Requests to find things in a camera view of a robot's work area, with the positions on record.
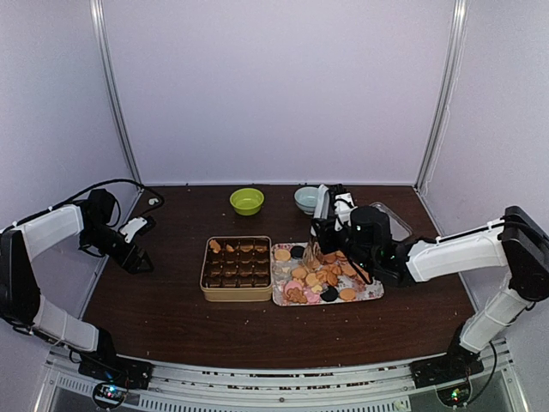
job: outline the green bowl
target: green bowl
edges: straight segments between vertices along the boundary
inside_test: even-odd
[[[258,190],[246,187],[231,195],[231,205],[234,211],[242,216],[252,216],[263,206],[265,196]]]

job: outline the plastic container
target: plastic container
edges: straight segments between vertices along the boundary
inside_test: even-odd
[[[265,196],[258,189],[246,187],[235,191],[230,201],[239,215],[252,216],[261,210]]]
[[[412,236],[412,228],[408,226],[408,224],[404,220],[402,220],[399,215],[393,212],[393,210],[385,206],[385,204],[381,202],[374,202],[370,206],[381,210],[389,216],[391,235],[393,236],[394,240],[402,242],[404,239]]]
[[[221,247],[214,253],[210,241]],[[267,236],[208,239],[200,288],[210,302],[261,302],[273,295],[271,239]]]

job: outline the white backdrop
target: white backdrop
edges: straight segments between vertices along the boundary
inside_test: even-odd
[[[427,204],[446,233],[522,206],[549,232],[549,3],[475,0],[469,10],[461,74]],[[483,306],[501,270],[465,274]],[[549,302],[524,313],[507,337],[532,402],[545,411],[549,378]]]
[[[106,2],[144,181],[414,183],[453,5]]]
[[[128,178],[89,2],[0,0],[0,227],[100,180]],[[136,196],[111,187],[126,214]],[[98,259],[67,239],[33,268],[42,294],[78,316]],[[50,345],[0,320],[0,410],[29,411]]]

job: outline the dark brown tabletop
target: dark brown tabletop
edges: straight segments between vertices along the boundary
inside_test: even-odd
[[[129,275],[109,262],[85,320],[109,330],[120,354],[210,367],[333,367],[395,361],[446,350],[474,310],[457,275],[413,288],[385,288],[380,300],[279,307],[207,302],[199,287],[211,236],[268,235],[273,243],[306,241],[310,220],[293,201],[297,186],[259,185],[262,211],[236,215],[236,186],[157,188],[157,227],[137,242],[154,261],[151,274]],[[413,229],[436,231],[413,189],[348,187],[358,205],[382,202]],[[148,206],[145,193],[136,212]]]

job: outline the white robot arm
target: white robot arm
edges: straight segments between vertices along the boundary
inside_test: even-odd
[[[459,271],[510,267],[510,280],[459,328],[445,356],[411,365],[418,387],[462,378],[475,366],[478,371],[479,352],[491,339],[533,303],[549,297],[549,238],[516,206],[507,208],[501,219],[464,233],[396,242],[386,214],[354,206],[340,185],[330,190],[334,216],[312,221],[322,253],[343,251],[349,262],[384,285],[408,287]]]
[[[95,246],[130,273],[152,271],[148,254],[135,244],[134,237],[152,228],[154,220],[138,217],[116,231],[108,226],[115,203],[108,191],[94,190],[86,200],[50,208],[4,229],[0,234],[0,318],[15,331],[67,345],[81,355],[82,374],[102,380],[117,375],[118,383],[145,388],[152,366],[120,358],[106,330],[51,303],[40,292],[31,265],[42,252],[79,235],[82,250]]]

